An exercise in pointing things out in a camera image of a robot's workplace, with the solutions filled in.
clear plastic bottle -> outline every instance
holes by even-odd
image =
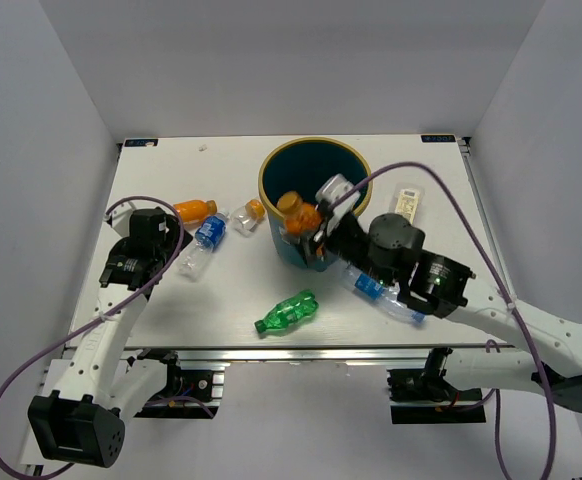
[[[253,233],[265,215],[264,205],[259,200],[249,200],[231,214],[230,225],[245,237]]]
[[[398,320],[422,323],[424,314],[416,312],[401,304],[397,300],[397,288],[387,288],[361,272],[353,265],[349,265],[342,273],[341,283],[351,292],[358,292],[378,310]]]
[[[195,240],[182,251],[180,273],[190,280],[197,280],[211,260],[227,228],[228,212],[220,210],[207,217],[195,232]]]

orange juice bottle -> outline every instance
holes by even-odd
[[[302,201],[298,192],[287,192],[278,200],[277,208],[284,215],[284,228],[291,235],[320,226],[322,216],[313,205]]]
[[[176,203],[173,206],[186,226],[198,225],[209,215],[215,215],[218,211],[218,206],[213,200],[208,202],[189,200],[188,202]]]

yellow bucket rim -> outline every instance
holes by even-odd
[[[262,163],[262,166],[260,167],[260,174],[258,175],[258,194],[260,195],[260,200],[262,200],[262,203],[264,204],[264,206],[266,207],[267,211],[269,212],[269,215],[274,215],[278,220],[283,220],[284,219],[284,215],[282,215],[282,212],[280,210],[278,210],[275,207],[275,205],[273,205],[273,203],[271,203],[271,200],[269,200],[269,197],[267,197],[266,194],[264,193],[264,182],[263,182],[264,170],[269,165],[269,162],[271,161],[271,159],[273,157],[275,157],[282,150],[290,147],[291,145],[297,145],[299,143],[309,143],[309,142],[331,143],[333,145],[338,145],[338,146],[340,146],[340,147],[348,150],[353,155],[355,155],[355,157],[358,159],[358,161],[362,164],[362,166],[364,167],[364,171],[367,174],[367,177],[369,175],[371,175],[371,169],[369,168],[369,164],[364,159],[364,157],[360,154],[360,152],[358,152],[352,146],[347,145],[346,143],[341,142],[339,140],[335,140],[335,139],[332,139],[332,138],[326,138],[326,137],[302,137],[302,138],[296,138],[294,140],[290,140],[290,141],[288,141],[286,143],[283,143],[282,145],[280,145],[279,147],[277,147],[275,150],[273,150],[267,156],[267,158],[264,160],[264,163]],[[355,216],[359,216],[362,212],[364,212],[364,210],[369,205],[369,201],[371,200],[371,191],[372,191],[372,189],[373,189],[373,181],[369,182],[369,184],[367,186],[367,194],[362,199],[362,203],[360,205],[358,205],[353,210],[353,214]]]

bottle label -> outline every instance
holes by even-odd
[[[382,292],[384,292],[384,287],[382,285],[364,273],[361,273],[356,280],[355,288],[360,290],[372,300],[377,299],[380,295],[382,295]]]
[[[422,323],[422,321],[424,320],[424,313],[411,312],[411,319],[414,320],[416,323]]]
[[[202,244],[211,243],[217,247],[222,240],[226,224],[215,215],[207,217],[202,226],[195,232],[195,238]]]

white table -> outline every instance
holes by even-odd
[[[257,197],[262,162],[274,148],[292,138],[297,137],[161,138],[154,147],[125,147],[109,203],[140,194],[171,203],[214,199],[220,207],[233,210]],[[423,143],[419,135],[330,138],[358,150],[372,170],[405,160],[419,161],[435,169],[488,247],[457,144]],[[388,211],[398,181],[425,189],[414,222],[427,235],[425,248],[470,266],[478,276],[490,278],[446,197],[422,171],[401,169],[375,180],[371,202],[361,216],[363,227]],[[102,225],[72,329],[91,318],[98,278],[109,249],[118,239],[109,226]],[[312,289],[320,303],[315,319],[288,335],[259,338],[253,322],[280,300],[305,288]],[[433,317],[428,317],[422,328],[385,317],[343,289],[334,269],[315,273],[285,264],[276,254],[268,225],[263,224],[251,238],[229,230],[212,264],[197,283],[181,277],[176,269],[167,272],[135,325],[127,347],[407,347],[478,345],[487,337],[479,330]]]

